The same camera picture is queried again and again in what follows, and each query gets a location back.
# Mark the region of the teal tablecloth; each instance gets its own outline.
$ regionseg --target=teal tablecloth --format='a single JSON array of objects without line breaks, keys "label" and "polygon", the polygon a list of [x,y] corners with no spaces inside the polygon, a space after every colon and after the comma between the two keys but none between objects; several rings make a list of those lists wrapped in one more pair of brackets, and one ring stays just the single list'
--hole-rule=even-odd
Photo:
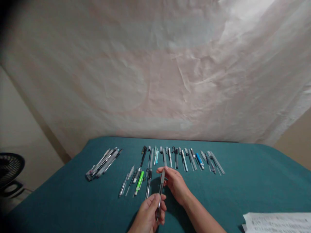
[{"label": "teal tablecloth", "polygon": [[[143,146],[193,148],[214,152],[226,175],[180,168],[186,184],[227,232],[241,232],[248,212],[311,212],[311,172],[281,152],[264,145],[203,141],[178,141],[102,137],[90,140],[84,149],[47,182],[17,206],[8,219],[20,232],[126,232],[144,200],[147,182],[137,197],[135,185],[127,197],[118,198],[125,178],[141,162]],[[85,173],[108,148],[124,151],[99,179],[88,182]],[[143,170],[146,170],[149,153]],[[159,191],[157,167],[153,166],[151,193]],[[167,214],[159,232],[193,232],[185,211],[169,189]]]}]

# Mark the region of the wrinkled fabric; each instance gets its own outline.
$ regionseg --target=wrinkled fabric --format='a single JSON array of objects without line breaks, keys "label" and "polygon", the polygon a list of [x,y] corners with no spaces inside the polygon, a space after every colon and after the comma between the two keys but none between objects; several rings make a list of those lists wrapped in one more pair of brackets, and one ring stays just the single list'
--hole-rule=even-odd
[{"label": "wrinkled fabric", "polygon": [[307,0],[28,1],[1,64],[66,151],[123,136],[273,145],[311,106]]}]

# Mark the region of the fan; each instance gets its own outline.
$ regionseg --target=fan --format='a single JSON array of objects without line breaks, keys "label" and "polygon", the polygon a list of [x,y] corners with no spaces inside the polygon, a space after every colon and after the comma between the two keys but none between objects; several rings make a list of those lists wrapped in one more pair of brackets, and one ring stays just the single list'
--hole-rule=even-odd
[{"label": "fan", "polygon": [[2,197],[16,197],[24,189],[23,185],[15,178],[25,166],[22,156],[14,153],[0,153],[0,195]]}]

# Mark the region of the sheet music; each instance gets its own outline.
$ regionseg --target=sheet music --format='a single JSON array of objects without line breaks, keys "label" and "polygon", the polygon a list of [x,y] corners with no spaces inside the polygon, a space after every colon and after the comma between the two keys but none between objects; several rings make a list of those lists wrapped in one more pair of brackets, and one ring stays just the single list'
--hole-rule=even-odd
[{"label": "sheet music", "polygon": [[311,213],[248,213],[246,233],[311,233]]}]

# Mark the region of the blue pen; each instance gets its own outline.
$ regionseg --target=blue pen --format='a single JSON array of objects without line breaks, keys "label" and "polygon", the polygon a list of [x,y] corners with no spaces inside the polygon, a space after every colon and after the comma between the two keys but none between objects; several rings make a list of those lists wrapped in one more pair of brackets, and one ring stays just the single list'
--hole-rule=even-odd
[{"label": "blue pen", "polygon": [[158,157],[159,157],[159,151],[157,150],[157,152],[156,152],[156,162],[155,162],[155,164],[158,164]]},{"label": "blue pen", "polygon": [[200,165],[201,165],[201,168],[204,170],[204,164],[203,164],[203,162],[202,162],[202,160],[201,160],[199,154],[196,153],[196,156],[197,156],[197,159],[198,159],[198,161],[199,161],[199,163],[200,163]]}]

